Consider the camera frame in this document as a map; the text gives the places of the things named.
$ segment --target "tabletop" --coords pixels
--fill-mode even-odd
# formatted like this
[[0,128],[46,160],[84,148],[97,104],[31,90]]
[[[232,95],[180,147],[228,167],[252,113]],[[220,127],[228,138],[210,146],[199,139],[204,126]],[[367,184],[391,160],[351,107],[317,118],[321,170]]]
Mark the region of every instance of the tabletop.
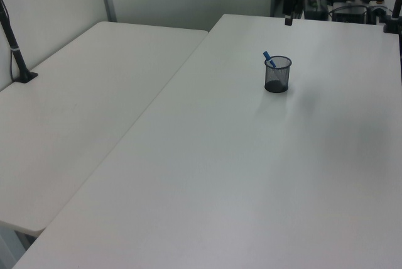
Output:
[[206,34],[102,22],[0,92],[0,224],[40,234]]
[[401,121],[398,36],[224,15],[15,269],[396,268]]

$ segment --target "blue pen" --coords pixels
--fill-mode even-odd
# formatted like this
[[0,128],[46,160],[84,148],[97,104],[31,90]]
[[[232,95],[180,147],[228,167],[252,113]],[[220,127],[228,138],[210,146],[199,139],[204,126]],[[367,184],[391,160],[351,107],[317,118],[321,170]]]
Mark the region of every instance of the blue pen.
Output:
[[276,68],[275,63],[274,63],[274,61],[272,60],[272,58],[269,56],[268,52],[265,51],[265,52],[263,53],[263,55],[265,56],[266,60],[271,63],[272,67]]

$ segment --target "black pen cup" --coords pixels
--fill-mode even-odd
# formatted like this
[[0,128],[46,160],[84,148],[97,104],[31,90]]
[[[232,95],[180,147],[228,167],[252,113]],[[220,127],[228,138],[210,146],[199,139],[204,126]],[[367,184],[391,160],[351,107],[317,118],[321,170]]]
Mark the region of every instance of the black pen cup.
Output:
[[282,93],[289,88],[291,60],[287,57],[271,57],[276,67],[265,61],[265,89],[272,93]]

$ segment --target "black mount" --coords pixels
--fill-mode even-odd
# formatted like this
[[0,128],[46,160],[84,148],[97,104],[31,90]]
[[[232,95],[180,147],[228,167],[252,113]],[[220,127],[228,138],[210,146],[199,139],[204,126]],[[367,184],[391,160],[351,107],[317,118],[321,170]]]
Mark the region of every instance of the black mount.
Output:
[[384,25],[385,33],[400,33],[399,28],[402,26],[402,20],[399,17],[401,13],[402,0],[395,0],[392,16],[387,16]]
[[1,26],[3,27],[4,34],[6,35],[7,41],[10,45],[11,52],[13,53],[15,61],[19,68],[19,77],[14,81],[26,84],[27,82],[37,77],[38,74],[30,72],[28,68],[26,68],[23,55],[21,54],[21,50],[19,49],[17,40],[15,39],[13,29],[11,29],[9,16],[3,0],[0,0],[0,23]]

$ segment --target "black cable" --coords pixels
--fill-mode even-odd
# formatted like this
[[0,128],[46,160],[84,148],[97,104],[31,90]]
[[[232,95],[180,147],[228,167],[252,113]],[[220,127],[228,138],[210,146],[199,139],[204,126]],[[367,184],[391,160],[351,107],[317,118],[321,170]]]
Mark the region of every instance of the black cable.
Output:
[[338,8],[335,8],[335,9],[329,11],[328,14],[334,13],[334,12],[339,11],[339,10],[343,10],[343,9],[347,9],[347,8],[356,8],[356,7],[360,7],[360,8],[363,7],[363,8],[365,8],[366,10],[368,9],[368,7],[365,6],[365,5],[341,6],[341,7],[338,7]]
[[6,12],[6,16],[7,16],[7,19],[9,21],[10,20],[10,15],[8,14],[7,7],[6,7],[6,5],[5,5],[3,0],[0,0],[0,3],[1,3],[1,6],[3,7],[4,11]]
[[302,2],[302,4],[301,4],[301,13],[300,13],[299,19],[302,18],[302,15],[303,15],[303,13],[304,13],[304,10],[305,10],[305,7],[304,7],[304,0],[303,0],[303,2]]
[[[7,7],[4,3],[3,0],[0,0],[0,4],[3,7],[4,11],[6,12],[7,20],[10,21],[10,15],[8,14]],[[13,77],[13,52],[10,50],[10,77],[11,81],[14,82],[14,77]]]
[[372,8],[376,9],[376,8],[378,8],[378,7],[385,8],[385,9],[389,10],[391,13],[394,13],[394,12],[393,12],[392,10],[390,10],[387,6],[383,6],[383,5],[374,5]]
[[10,50],[10,77],[11,81],[14,82],[14,77],[13,77],[13,52]]

